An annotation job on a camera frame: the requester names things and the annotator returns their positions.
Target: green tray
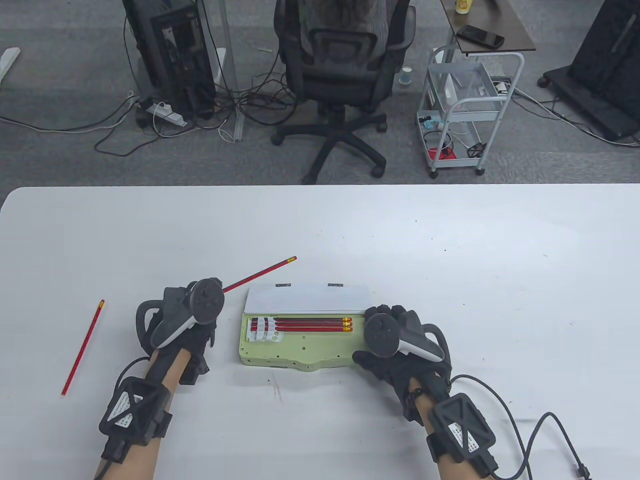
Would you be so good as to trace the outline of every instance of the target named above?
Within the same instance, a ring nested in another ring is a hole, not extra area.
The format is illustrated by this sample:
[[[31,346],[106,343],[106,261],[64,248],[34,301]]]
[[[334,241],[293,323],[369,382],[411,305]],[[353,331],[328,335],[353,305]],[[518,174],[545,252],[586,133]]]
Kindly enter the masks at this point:
[[[255,317],[343,318],[353,319],[352,332],[293,333],[285,332],[281,342],[250,342],[246,339],[247,323]],[[245,314],[240,329],[240,359],[257,367],[294,368],[303,372],[353,364],[356,350],[368,350],[362,335],[364,315],[279,315]]]

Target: black monitor stand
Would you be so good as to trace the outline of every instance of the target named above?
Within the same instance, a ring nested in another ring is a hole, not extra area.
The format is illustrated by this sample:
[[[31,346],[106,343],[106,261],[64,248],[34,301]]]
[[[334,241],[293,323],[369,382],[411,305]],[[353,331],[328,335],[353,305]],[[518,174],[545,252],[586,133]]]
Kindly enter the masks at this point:
[[[604,138],[640,131],[640,3],[605,0],[571,65],[545,72],[561,98],[593,119]]]

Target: person's hair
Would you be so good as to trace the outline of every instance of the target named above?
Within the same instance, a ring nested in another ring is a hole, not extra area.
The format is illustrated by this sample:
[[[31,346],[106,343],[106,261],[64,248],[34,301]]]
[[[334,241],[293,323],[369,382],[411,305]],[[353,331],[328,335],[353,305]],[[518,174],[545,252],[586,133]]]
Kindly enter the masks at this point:
[[[318,14],[329,26],[350,27],[361,23],[375,0],[320,0]]]

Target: pencil box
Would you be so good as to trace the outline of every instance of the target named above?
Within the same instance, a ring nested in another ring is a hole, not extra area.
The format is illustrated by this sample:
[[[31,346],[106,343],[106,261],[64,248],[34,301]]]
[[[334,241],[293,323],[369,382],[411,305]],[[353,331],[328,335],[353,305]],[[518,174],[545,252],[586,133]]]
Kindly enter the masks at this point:
[[[362,332],[364,312],[371,305],[365,285],[254,285],[244,306],[240,359],[245,365],[304,372],[347,367],[353,364],[354,351],[367,349]],[[336,331],[311,332],[303,327],[283,332],[282,326],[290,322],[318,325],[318,330],[331,323]]]

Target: forearm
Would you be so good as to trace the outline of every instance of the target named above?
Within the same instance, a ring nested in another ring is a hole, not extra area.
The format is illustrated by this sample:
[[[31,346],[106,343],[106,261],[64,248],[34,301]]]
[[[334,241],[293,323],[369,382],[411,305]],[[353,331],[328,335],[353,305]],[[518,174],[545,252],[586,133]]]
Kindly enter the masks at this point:
[[[157,351],[151,357],[149,366],[153,364],[157,356]],[[163,385],[173,393],[178,387],[180,377],[189,363],[191,353],[180,350],[180,353],[173,361],[163,380]],[[146,446],[132,445],[123,463],[113,463],[107,470],[104,480],[152,480],[156,471],[156,461],[158,450],[160,449],[161,438],[153,438]],[[102,460],[98,466],[96,475],[102,470],[105,461]]]
[[[413,392],[416,388],[420,388],[420,383],[412,378],[409,382],[409,391]],[[427,395],[421,395],[415,399],[415,406],[428,434],[434,431],[429,421],[429,412],[434,405],[433,400]],[[444,454],[438,460],[438,471],[441,480],[480,480],[482,478],[469,462],[456,463],[449,454]],[[487,477],[487,480],[493,480],[493,477]]]

